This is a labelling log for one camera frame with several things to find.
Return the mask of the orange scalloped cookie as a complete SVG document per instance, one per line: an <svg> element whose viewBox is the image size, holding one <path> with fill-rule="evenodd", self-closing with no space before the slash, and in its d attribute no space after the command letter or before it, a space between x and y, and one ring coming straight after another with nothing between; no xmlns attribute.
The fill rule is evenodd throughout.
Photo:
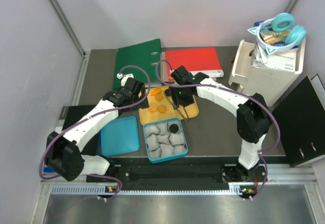
<svg viewBox="0 0 325 224"><path fill-rule="evenodd" d="M161 101L163 98L164 98L164 96L161 93L155 95L155 99L157 101Z"/></svg>

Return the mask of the yellow plastic tray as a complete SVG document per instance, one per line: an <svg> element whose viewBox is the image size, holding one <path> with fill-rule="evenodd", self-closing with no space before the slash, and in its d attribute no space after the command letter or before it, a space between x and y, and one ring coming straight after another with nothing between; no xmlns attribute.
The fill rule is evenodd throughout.
<svg viewBox="0 0 325 224"><path fill-rule="evenodd" d="M157 122L171 118L194 118L199 114L199 108L195 98L194 103L186 107L180 106L178 109L173 108L171 97L166 96L167 86L154 88L147 97L149 108L139 110L141 125L151 122Z"/></svg>

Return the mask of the black round cookie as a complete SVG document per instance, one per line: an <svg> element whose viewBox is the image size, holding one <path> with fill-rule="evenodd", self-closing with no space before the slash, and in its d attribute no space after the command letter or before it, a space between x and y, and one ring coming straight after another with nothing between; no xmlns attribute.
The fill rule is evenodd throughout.
<svg viewBox="0 0 325 224"><path fill-rule="evenodd" d="M178 133L179 132L179 126L177 125L177 124L171 124L170 126L169 126L169 131L171 132L171 133L173 133L173 134L176 134L176 133Z"/></svg>

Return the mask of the teal tin lid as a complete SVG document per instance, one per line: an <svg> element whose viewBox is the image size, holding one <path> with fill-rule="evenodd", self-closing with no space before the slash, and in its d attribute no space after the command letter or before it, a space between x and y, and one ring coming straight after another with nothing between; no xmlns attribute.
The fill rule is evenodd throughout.
<svg viewBox="0 0 325 224"><path fill-rule="evenodd" d="M117 156L140 149L137 119L134 116L117 118L100 130L100 154Z"/></svg>

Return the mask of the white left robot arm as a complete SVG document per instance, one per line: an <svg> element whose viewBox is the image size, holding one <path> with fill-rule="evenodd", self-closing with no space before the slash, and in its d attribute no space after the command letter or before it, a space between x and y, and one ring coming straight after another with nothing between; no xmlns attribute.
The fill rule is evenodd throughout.
<svg viewBox="0 0 325 224"><path fill-rule="evenodd" d="M104 126L123 112L147 108L148 91L143 82L133 77L123 79L118 89L106 93L78 122L48 136L40 165L51 168L66 181L80 175L98 175L103 181L111 181L115 169L109 161L98 155L83 155L82 151Z"/></svg>

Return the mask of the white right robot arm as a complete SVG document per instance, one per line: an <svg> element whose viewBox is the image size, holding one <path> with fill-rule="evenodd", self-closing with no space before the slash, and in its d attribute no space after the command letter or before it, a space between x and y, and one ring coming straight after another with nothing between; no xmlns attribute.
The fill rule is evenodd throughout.
<svg viewBox="0 0 325 224"><path fill-rule="evenodd" d="M253 178L263 140L272 123L263 96L258 93L253 97L239 95L204 73L193 75L184 66L174 70L171 76L177 86L190 89L192 94L223 107L236 117L237 132L242 138L237 175L243 181Z"/></svg>

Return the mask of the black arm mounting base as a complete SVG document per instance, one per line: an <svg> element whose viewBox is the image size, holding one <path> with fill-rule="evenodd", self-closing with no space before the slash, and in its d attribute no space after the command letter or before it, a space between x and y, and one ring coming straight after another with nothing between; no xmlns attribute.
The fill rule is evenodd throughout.
<svg viewBox="0 0 325 224"><path fill-rule="evenodd" d="M241 166L235 157L186 156L162 163L150 163L147 158L114 158L108 176L131 182L142 179L205 179L216 182L261 183L266 177L265 164L259 162L251 170Z"/></svg>

